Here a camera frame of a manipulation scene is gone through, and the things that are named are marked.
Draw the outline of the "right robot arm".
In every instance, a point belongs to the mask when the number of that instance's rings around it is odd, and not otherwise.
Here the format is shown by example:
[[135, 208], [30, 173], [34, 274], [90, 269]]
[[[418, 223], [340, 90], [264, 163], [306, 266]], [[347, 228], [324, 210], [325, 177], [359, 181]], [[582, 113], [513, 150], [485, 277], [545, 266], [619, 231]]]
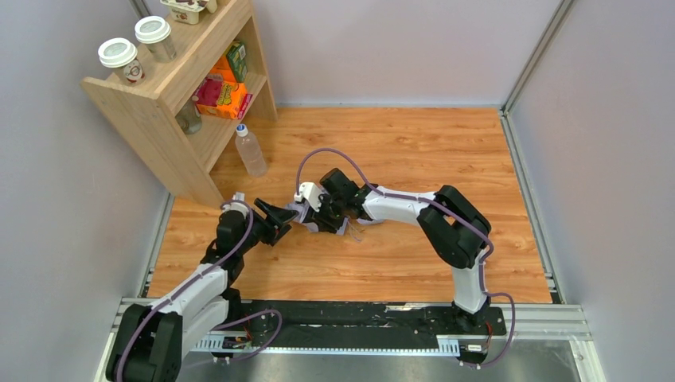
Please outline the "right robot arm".
[[455, 187], [409, 193], [370, 183], [358, 186], [334, 168], [318, 184], [298, 184], [293, 206], [300, 209], [298, 222], [312, 232], [342, 235], [351, 219], [421, 228], [438, 257], [451, 267], [454, 305], [468, 314], [487, 306], [480, 260], [490, 244], [491, 225]]

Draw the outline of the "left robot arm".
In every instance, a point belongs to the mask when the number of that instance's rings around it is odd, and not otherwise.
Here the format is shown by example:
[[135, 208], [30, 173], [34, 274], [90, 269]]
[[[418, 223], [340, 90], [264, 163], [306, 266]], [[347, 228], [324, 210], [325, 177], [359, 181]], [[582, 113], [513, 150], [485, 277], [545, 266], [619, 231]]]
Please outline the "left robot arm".
[[124, 311], [106, 380], [175, 381], [185, 356], [208, 332], [240, 324], [228, 316], [244, 255], [258, 244], [277, 244], [299, 213], [260, 199], [252, 205], [232, 199], [220, 209], [216, 237], [187, 279], [154, 302], [135, 303]]

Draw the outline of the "lavender folding umbrella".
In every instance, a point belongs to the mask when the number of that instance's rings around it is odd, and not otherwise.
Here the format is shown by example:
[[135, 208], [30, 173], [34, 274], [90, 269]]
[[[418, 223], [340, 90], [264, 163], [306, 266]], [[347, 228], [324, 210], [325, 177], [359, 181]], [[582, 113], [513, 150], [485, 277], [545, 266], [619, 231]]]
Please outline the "lavender folding umbrella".
[[288, 203], [285, 208], [296, 211], [298, 215], [294, 218], [294, 222], [303, 225], [311, 233], [325, 232], [337, 236], [343, 236], [348, 233], [357, 242], [361, 242], [361, 238], [357, 234], [362, 233], [362, 230], [357, 229], [353, 225], [353, 222], [362, 226], [382, 224], [384, 222], [384, 220], [367, 220], [351, 218], [349, 216], [324, 216], [314, 211], [306, 202]]

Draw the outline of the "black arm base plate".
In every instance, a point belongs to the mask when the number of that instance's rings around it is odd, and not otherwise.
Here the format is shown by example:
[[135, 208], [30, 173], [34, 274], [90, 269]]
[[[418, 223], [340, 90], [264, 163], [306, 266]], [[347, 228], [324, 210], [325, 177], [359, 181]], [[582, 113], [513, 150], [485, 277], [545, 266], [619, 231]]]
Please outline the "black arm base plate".
[[383, 302], [250, 300], [237, 304], [228, 320], [269, 309], [282, 318], [254, 318], [236, 327], [248, 329], [253, 345], [270, 341], [276, 348], [421, 350], [437, 347], [442, 335], [485, 341], [488, 335], [509, 332], [498, 307], [472, 322], [453, 305]]

